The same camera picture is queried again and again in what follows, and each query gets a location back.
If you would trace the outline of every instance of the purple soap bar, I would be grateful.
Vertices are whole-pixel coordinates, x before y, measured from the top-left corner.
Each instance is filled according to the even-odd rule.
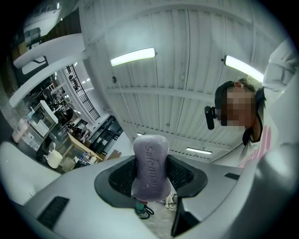
[[[144,202],[166,199],[171,192],[166,174],[167,139],[160,135],[141,135],[135,139],[133,149],[137,161],[133,195]]]

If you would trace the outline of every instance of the ceiling light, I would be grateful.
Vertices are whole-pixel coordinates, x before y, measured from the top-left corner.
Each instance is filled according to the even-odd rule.
[[[225,56],[224,64],[242,71],[246,75],[251,76],[259,82],[263,82],[263,74],[261,72],[232,56]]]
[[[186,148],[186,150],[207,155],[210,155],[212,153],[211,151],[199,150],[194,148]]]
[[[116,65],[123,64],[126,62],[155,57],[155,55],[156,55],[156,53],[155,53],[154,48],[147,48],[147,49],[143,49],[143,50],[133,51],[133,52],[124,54],[122,56],[116,57],[116,58],[110,60],[110,62],[111,62],[112,66],[116,66]]]

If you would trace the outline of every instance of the headset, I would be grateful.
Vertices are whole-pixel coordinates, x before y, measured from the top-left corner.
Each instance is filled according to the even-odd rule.
[[[206,116],[206,123],[207,128],[209,130],[214,129],[214,119],[216,118],[215,107],[205,107],[205,116]]]

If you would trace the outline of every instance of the dark hair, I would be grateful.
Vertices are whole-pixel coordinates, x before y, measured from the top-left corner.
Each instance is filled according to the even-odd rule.
[[[248,90],[255,93],[256,90],[253,85],[249,84],[246,78],[239,79],[238,82],[242,83]]]

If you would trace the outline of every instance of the white ceiling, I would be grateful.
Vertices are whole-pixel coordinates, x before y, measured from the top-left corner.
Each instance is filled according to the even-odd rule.
[[[137,132],[161,134],[173,154],[205,162],[242,142],[242,132],[216,121],[208,130],[204,107],[214,106],[217,86],[246,77],[223,64],[225,55],[264,72],[284,38],[265,12],[239,0],[90,0],[79,10],[97,78],[93,85],[104,89],[129,138]],[[150,47],[155,58],[111,67],[110,59]],[[196,154],[187,147],[213,153]]]

